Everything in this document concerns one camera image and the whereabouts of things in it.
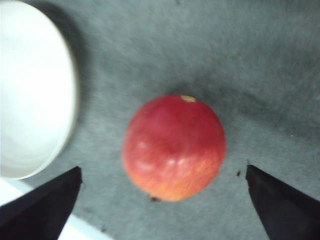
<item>apple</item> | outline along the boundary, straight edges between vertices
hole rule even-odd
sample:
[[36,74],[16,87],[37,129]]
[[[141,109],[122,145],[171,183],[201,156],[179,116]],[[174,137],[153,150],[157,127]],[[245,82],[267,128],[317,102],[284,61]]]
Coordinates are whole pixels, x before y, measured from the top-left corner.
[[165,95],[134,114],[121,157],[130,180],[153,199],[180,201],[211,183],[225,151],[223,127],[209,106]]

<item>gray carpet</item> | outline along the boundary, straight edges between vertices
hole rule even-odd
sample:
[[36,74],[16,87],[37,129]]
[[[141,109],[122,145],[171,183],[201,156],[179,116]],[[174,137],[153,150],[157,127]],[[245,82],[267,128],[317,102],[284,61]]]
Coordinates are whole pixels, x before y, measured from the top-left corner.
[[[320,1],[33,3],[74,51],[81,103],[69,144],[28,184],[80,166],[73,213],[117,240],[267,240],[247,160],[320,200]],[[120,160],[132,114],[165,94],[207,103],[227,139],[218,177],[177,203],[150,202]]]

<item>dark speck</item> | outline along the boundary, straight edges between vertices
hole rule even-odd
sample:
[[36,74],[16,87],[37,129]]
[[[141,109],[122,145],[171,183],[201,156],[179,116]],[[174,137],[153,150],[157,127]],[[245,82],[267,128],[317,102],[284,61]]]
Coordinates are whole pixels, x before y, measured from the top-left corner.
[[107,231],[106,226],[102,226],[102,227],[101,227],[101,232],[102,232],[102,233],[105,233],[106,231]]
[[155,203],[155,202],[160,202],[161,200],[155,196],[152,196],[150,197],[150,201]]

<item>red apple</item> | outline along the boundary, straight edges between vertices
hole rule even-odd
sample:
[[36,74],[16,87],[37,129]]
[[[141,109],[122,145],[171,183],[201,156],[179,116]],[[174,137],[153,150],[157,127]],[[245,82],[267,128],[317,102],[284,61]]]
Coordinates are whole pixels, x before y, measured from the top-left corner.
[[223,127],[210,107],[191,96],[165,95],[131,119],[122,161],[140,189],[159,200],[179,201],[216,177],[225,151]]

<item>white bowl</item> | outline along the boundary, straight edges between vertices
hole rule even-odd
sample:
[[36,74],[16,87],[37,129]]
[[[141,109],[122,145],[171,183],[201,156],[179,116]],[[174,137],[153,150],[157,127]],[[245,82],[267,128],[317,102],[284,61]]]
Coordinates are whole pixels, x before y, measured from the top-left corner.
[[78,102],[71,52],[36,8],[2,1],[1,177],[23,179],[47,167],[71,133]]

